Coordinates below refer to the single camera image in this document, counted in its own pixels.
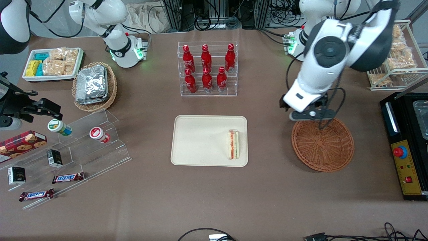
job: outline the round wicker basket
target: round wicker basket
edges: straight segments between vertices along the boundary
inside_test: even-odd
[[[354,140],[347,127],[334,118],[322,130],[318,121],[298,121],[291,133],[297,157],[310,168],[320,172],[343,169],[354,155]]]
[[[83,66],[82,69],[92,68],[98,64],[104,66],[107,69],[108,93],[110,97],[105,102],[89,104],[89,105],[81,105],[76,101],[74,101],[74,105],[83,111],[96,112],[101,109],[107,109],[113,104],[114,99],[116,98],[116,94],[117,94],[116,76],[114,75],[113,70],[111,69],[110,66],[108,66],[106,63],[103,63],[103,62],[95,62],[95,63],[90,63]],[[76,99],[76,82],[77,82],[77,75],[74,77],[73,88],[71,89],[71,94],[73,95],[74,99]]]

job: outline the small black box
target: small black box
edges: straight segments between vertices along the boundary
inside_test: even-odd
[[[62,167],[62,159],[61,159],[61,153],[56,150],[48,150],[48,161],[49,165],[52,167]]]
[[[23,167],[12,166],[7,169],[9,174],[9,185],[25,183],[25,169]]]

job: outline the red bottle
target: red bottle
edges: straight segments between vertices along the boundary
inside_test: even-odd
[[[217,87],[219,92],[225,92],[226,91],[226,80],[227,76],[224,73],[224,67],[218,68],[218,75],[217,75]]]
[[[233,72],[235,70],[235,46],[231,43],[227,46],[227,53],[226,53],[226,65],[225,69],[227,72]]]
[[[186,69],[184,73],[186,74],[184,81],[186,82],[188,90],[190,91],[190,93],[196,93],[197,89],[195,77],[193,77],[192,73],[190,72],[190,69]]]
[[[202,75],[202,83],[204,84],[204,90],[205,92],[209,93],[213,91],[213,78],[210,75],[210,72],[208,71],[208,68],[203,68],[204,75]]]
[[[201,60],[202,60],[202,68],[207,68],[208,72],[211,73],[211,54],[208,51],[208,45],[204,44],[202,45],[202,55],[201,55]]]
[[[186,66],[186,69],[190,69],[192,73],[195,72],[195,62],[193,61],[193,55],[189,51],[188,45],[183,45],[183,62]]]

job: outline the cookie box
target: cookie box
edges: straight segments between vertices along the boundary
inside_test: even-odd
[[[45,135],[29,130],[0,142],[0,163],[44,146],[47,141]]]

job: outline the acrylic bottle rack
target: acrylic bottle rack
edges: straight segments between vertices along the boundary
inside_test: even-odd
[[[235,70],[233,72],[226,72],[227,81],[226,86],[227,90],[225,92],[219,92],[217,88],[217,74],[218,68],[220,66],[225,65],[225,56],[227,53],[227,45],[228,44],[235,45]],[[208,50],[212,57],[212,84],[213,91],[207,93],[204,91],[204,87],[202,84],[202,62],[201,62],[201,54],[202,54],[202,45],[207,44]],[[184,81],[185,74],[185,66],[183,62],[183,46],[188,45],[190,53],[193,55],[194,64],[196,67],[193,76],[196,81],[196,93],[191,93],[187,87],[186,82]],[[183,97],[207,97],[207,96],[237,96],[238,95],[238,42],[237,41],[221,41],[221,42],[178,42],[177,49],[178,56],[178,77],[180,79],[180,93]]]
[[[9,185],[10,191],[16,193],[16,201],[22,192],[37,192],[54,189],[53,199],[35,199],[23,202],[23,209],[35,208],[49,200],[54,200],[63,193],[78,187],[93,178],[112,170],[115,167],[131,160],[125,144],[119,139],[113,123],[118,119],[107,110],[87,115],[69,126],[73,129],[71,135],[59,135],[59,141],[48,140],[48,145],[37,148],[24,154],[23,157],[14,158],[3,163],[0,175],[7,176],[7,169],[11,166],[25,168],[26,182],[22,185]],[[95,127],[101,127],[110,135],[110,141],[106,144],[93,140],[89,131]],[[49,149],[61,153],[63,166],[51,167],[48,164],[46,152]],[[84,172],[82,181],[70,181],[52,184],[54,175],[66,175]]]

